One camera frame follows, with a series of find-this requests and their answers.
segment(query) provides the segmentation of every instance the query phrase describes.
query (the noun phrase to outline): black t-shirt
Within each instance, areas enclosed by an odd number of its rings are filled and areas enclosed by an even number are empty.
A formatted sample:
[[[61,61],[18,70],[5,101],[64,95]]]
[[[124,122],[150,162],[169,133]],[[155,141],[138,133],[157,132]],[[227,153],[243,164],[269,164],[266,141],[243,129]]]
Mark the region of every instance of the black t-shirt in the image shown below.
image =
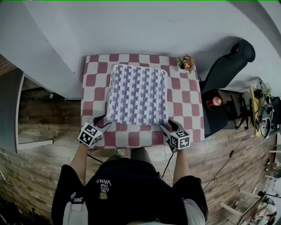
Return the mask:
[[[74,192],[76,197],[84,197],[91,225],[132,221],[188,224],[183,199],[193,200],[207,219],[199,178],[186,176],[170,187],[151,164],[140,160],[107,161],[85,187],[70,166],[62,166],[52,207],[54,225],[62,224],[65,205]]]

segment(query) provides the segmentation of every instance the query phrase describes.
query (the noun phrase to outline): black cable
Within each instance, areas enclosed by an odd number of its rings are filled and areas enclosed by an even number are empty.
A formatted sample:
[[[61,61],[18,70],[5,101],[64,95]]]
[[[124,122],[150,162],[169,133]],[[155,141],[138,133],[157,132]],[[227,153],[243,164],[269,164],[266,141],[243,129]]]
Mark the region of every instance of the black cable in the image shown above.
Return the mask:
[[[221,167],[221,168],[219,169],[219,171],[217,171],[216,175],[210,180],[210,182],[204,187],[203,190],[205,190],[205,188],[208,187],[208,185],[209,185],[212,181],[214,181],[214,182],[217,182],[217,181],[218,181],[218,178],[217,178],[216,176],[217,176],[217,175],[219,174],[219,172],[228,164],[228,162],[230,161],[231,157],[233,156],[234,152],[235,152],[236,149],[239,147],[239,145],[240,145],[244,140],[247,140],[247,139],[250,139],[250,138],[244,138],[244,139],[242,139],[242,141],[237,145],[237,147],[236,147],[233,151],[231,151],[231,153],[229,154],[229,158],[228,158],[227,162],[223,165],[223,167]]]
[[[92,158],[92,159],[94,159],[94,160],[96,160],[96,161],[98,161],[98,162],[100,162],[100,163],[102,163],[102,164],[103,164],[103,162],[102,162],[102,161],[100,161],[100,160],[96,159],[95,157],[92,157],[92,156],[90,156],[89,154],[88,154],[88,156],[89,156],[90,158]]]
[[[174,155],[174,153],[171,155],[171,157],[170,157],[170,159],[169,159],[169,161],[168,161],[168,163],[167,163],[167,166],[166,166],[166,168],[164,169],[164,172],[163,172],[162,177],[164,177],[164,174],[165,174],[165,172],[166,172],[166,169],[168,168],[169,163],[170,163],[170,161],[171,161],[171,159],[172,159],[173,155]]]

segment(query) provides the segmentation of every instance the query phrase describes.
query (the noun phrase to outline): shoe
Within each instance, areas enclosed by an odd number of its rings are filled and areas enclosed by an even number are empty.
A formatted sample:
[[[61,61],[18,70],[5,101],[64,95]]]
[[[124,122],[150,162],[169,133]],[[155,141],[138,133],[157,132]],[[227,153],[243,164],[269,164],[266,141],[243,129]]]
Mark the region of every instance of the shoe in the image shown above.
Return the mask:
[[[123,157],[125,155],[124,149],[114,149],[114,152],[117,156]]]

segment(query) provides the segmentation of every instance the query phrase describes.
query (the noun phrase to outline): checkered tablecloth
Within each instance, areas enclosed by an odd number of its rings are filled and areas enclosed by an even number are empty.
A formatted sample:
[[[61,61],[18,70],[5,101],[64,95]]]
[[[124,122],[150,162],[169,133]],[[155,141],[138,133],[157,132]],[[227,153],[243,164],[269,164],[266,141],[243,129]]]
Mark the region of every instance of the checkered tablecloth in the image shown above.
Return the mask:
[[[191,141],[204,140],[204,120],[199,81],[195,70],[180,73],[175,57],[144,54],[102,54],[87,56],[81,102],[82,124],[91,115],[106,114],[112,66],[117,63],[164,69],[168,73],[169,118],[183,125]],[[166,144],[159,125],[112,123],[96,148],[136,148]]]

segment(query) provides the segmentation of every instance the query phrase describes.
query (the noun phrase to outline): purple and white cloth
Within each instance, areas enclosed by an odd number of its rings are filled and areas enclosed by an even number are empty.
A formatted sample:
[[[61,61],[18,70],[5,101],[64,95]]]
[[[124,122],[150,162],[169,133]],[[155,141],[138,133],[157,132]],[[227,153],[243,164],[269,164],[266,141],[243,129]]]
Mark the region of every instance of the purple and white cloth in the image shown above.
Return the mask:
[[[135,65],[114,65],[106,119],[137,125],[167,123],[167,72]]]

